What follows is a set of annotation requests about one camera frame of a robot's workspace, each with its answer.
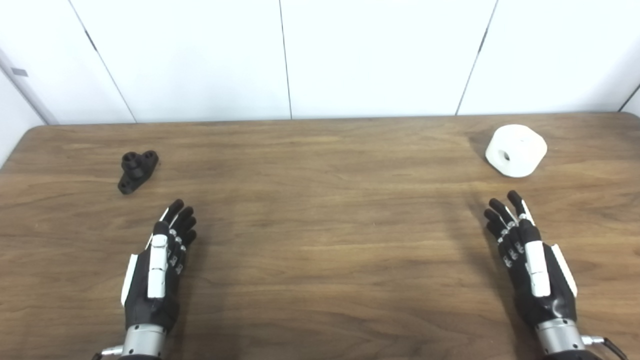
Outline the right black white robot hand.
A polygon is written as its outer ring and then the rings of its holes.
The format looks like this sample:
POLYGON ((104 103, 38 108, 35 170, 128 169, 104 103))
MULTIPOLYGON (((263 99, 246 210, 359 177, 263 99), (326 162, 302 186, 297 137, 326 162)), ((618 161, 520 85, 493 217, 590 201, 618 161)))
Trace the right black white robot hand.
POLYGON ((577 289, 558 246, 544 242, 526 201, 509 191, 507 206, 489 200, 483 215, 513 287, 518 315, 531 328, 547 321, 578 319, 577 289))

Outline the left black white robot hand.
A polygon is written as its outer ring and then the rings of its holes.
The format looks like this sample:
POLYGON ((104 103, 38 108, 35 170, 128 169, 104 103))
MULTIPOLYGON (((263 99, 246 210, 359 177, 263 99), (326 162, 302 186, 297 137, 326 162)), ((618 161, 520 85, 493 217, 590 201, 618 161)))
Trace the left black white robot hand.
POLYGON ((176 199, 154 223, 144 250, 130 256, 120 298, 127 330, 154 325, 170 332, 176 325, 180 276, 197 238, 196 223, 194 208, 176 199))

